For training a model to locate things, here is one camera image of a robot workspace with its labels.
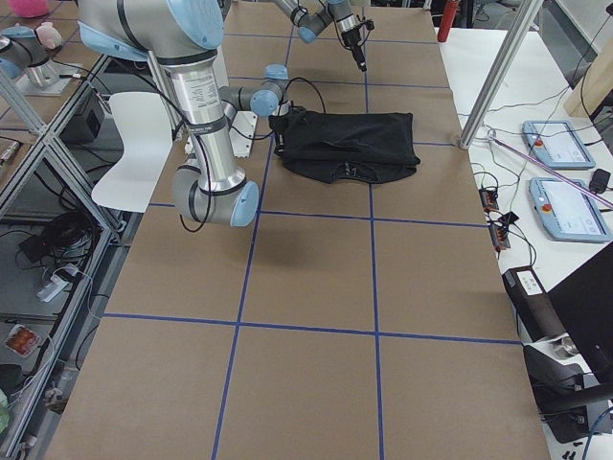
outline blue joint cap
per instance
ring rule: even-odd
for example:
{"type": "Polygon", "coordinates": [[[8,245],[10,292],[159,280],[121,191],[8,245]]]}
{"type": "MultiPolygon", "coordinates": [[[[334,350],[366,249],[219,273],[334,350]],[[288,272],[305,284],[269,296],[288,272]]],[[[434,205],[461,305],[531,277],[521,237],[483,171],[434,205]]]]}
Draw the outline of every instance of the blue joint cap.
{"type": "Polygon", "coordinates": [[[8,38],[34,38],[36,34],[26,26],[12,26],[2,31],[2,35],[8,38]]]}
{"type": "Polygon", "coordinates": [[[313,41],[315,41],[315,38],[317,38],[315,32],[307,27],[299,27],[298,36],[303,40],[304,43],[312,43],[313,41]]]}
{"type": "Polygon", "coordinates": [[[259,202],[260,190],[258,189],[258,184],[250,180],[242,188],[240,195],[238,195],[232,216],[230,217],[230,226],[246,227],[249,225],[256,216],[259,202]]]}
{"type": "Polygon", "coordinates": [[[268,64],[264,70],[264,78],[271,80],[287,80],[287,67],[281,64],[268,64]]]}
{"type": "Polygon", "coordinates": [[[259,117],[272,115],[279,106],[279,98],[269,89],[261,89],[251,97],[251,110],[259,117]]]}

